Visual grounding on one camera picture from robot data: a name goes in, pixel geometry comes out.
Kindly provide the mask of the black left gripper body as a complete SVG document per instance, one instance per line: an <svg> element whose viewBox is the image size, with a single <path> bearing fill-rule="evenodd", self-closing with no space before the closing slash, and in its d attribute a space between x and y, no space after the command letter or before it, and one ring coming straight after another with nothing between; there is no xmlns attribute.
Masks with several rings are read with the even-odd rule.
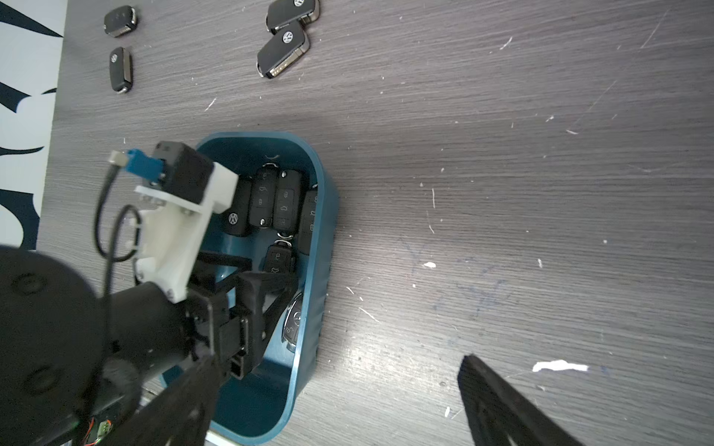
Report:
<svg viewBox="0 0 714 446"><path fill-rule="evenodd" d="M241 327L236 315L234 268L221 268L216 279L189 278L186 316L193 324L193 358L214 355L225 378L243 379L255 368L257 357L241 357Z"/></svg>

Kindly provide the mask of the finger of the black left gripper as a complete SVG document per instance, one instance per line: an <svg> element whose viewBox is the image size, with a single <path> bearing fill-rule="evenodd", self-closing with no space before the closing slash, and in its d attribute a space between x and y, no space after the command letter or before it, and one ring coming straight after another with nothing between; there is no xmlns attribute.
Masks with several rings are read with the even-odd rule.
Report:
<svg viewBox="0 0 714 446"><path fill-rule="evenodd" d="M216 279L221 268L234 268L236 271L251 271L253 268L250 258L232 256L228 254L201 251L198 253L193 266L193 279Z"/></svg>
<svg viewBox="0 0 714 446"><path fill-rule="evenodd" d="M238 274L236 315L241 327L241 357L263 356L297 288L296 273L247 271Z"/></svg>

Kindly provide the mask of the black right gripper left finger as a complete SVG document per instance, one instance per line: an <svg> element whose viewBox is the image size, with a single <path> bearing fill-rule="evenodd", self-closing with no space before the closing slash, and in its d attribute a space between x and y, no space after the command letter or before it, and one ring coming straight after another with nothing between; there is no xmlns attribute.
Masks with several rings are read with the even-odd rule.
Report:
<svg viewBox="0 0 714 446"><path fill-rule="evenodd" d="M101 445L203 445L214 416L223 371L206 356L184 372Z"/></svg>

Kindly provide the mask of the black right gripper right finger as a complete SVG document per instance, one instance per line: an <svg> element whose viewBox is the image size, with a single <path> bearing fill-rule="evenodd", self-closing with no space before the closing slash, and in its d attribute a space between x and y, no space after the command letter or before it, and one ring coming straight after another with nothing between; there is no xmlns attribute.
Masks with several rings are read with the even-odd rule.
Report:
<svg viewBox="0 0 714 446"><path fill-rule="evenodd" d="M476 445L582 445L475 355L463 358L457 384Z"/></svg>

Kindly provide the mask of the black chrome smart key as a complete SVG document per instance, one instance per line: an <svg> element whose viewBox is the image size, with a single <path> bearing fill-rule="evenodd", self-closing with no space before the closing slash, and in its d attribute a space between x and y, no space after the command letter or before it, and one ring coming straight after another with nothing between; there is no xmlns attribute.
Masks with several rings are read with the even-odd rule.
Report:
<svg viewBox="0 0 714 446"><path fill-rule="evenodd" d="M286 317L284 318L282 340L286 344L286 348L292 353L296 351L298 343L302 301L303 293L298 291L286 309Z"/></svg>

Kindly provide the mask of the black VW key fob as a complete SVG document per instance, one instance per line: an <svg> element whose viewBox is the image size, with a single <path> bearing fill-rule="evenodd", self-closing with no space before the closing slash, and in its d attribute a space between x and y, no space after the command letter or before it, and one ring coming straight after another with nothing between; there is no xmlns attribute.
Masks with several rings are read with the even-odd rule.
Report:
<svg viewBox="0 0 714 446"><path fill-rule="evenodd" d="M252 178L240 177L230 207L221 214L222 230L236 237L245 237L251 232L249 224Z"/></svg>
<svg viewBox="0 0 714 446"><path fill-rule="evenodd" d="M119 46L112 51L109 62L109 75L113 91L123 94L133 87L133 64L130 52Z"/></svg>
<svg viewBox="0 0 714 446"><path fill-rule="evenodd" d="M262 78L273 79L305 55L311 41L299 22L277 31L258 52L257 70Z"/></svg>

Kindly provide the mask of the black key fob buttons up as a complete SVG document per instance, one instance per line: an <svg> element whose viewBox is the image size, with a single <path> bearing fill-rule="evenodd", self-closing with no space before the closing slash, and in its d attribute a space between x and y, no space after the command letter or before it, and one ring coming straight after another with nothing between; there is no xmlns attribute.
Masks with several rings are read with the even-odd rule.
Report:
<svg viewBox="0 0 714 446"><path fill-rule="evenodd" d="M130 5L124 5L111 10L104 16L103 29L106 35L119 37L135 31L139 24L139 16Z"/></svg>

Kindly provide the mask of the black key fob edge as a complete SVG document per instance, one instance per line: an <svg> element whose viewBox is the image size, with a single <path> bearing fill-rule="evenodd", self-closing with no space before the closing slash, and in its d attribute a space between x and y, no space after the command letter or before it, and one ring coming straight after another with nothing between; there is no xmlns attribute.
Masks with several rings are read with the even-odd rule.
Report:
<svg viewBox="0 0 714 446"><path fill-rule="evenodd" d="M275 35L279 30L298 22L307 25L316 22L321 13L319 0L275 0L269 5L266 28Z"/></svg>

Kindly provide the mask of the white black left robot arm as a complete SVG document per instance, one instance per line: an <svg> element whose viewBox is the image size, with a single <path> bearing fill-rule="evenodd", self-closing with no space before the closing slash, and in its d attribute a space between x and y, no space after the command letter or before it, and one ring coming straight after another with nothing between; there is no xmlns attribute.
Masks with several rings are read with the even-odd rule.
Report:
<svg viewBox="0 0 714 446"><path fill-rule="evenodd" d="M234 271L203 253L188 298L145 282L97 297L67 265L1 250L1 442L87 445L100 417L106 445L201 445L219 391L260 363L297 292L294 273Z"/></svg>

